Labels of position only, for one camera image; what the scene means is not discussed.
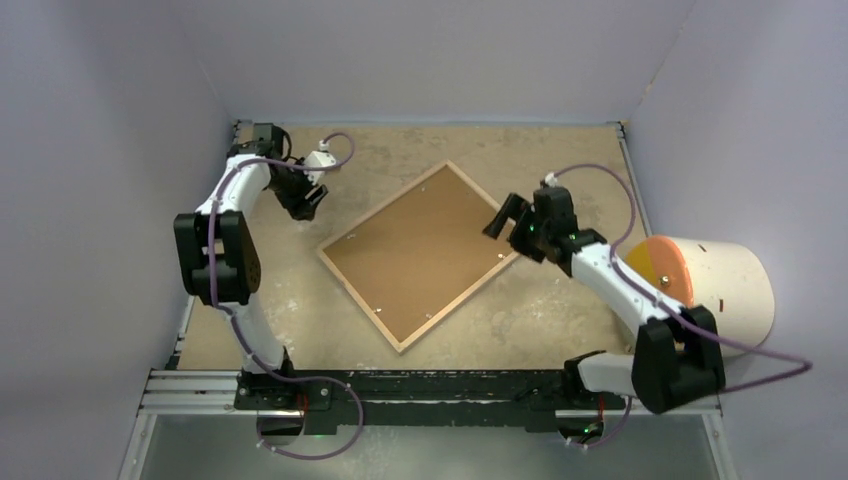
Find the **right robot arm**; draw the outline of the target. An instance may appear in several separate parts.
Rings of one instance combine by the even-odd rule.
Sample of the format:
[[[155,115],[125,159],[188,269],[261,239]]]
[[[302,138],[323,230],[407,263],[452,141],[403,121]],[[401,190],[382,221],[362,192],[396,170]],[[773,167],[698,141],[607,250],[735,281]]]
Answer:
[[[514,252],[554,264],[592,290],[634,336],[629,355],[597,350],[565,361],[561,392],[569,404],[584,407],[611,393],[661,414],[724,389],[713,313],[653,287],[600,233],[580,228],[566,188],[542,187],[532,199],[509,194],[483,233],[496,239],[508,222]]]

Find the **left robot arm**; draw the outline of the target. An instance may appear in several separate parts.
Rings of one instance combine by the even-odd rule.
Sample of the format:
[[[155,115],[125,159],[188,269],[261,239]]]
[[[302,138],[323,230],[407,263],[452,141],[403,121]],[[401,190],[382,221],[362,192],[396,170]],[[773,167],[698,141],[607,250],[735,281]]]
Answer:
[[[222,313],[243,361],[239,394],[259,394],[272,408],[292,405],[302,388],[285,347],[272,338],[258,291],[262,267],[248,226],[259,196],[271,192],[295,221],[311,221],[328,189],[320,180],[342,166],[325,137],[296,157],[290,134],[273,123],[237,125],[221,178],[193,212],[173,221],[186,292]]]

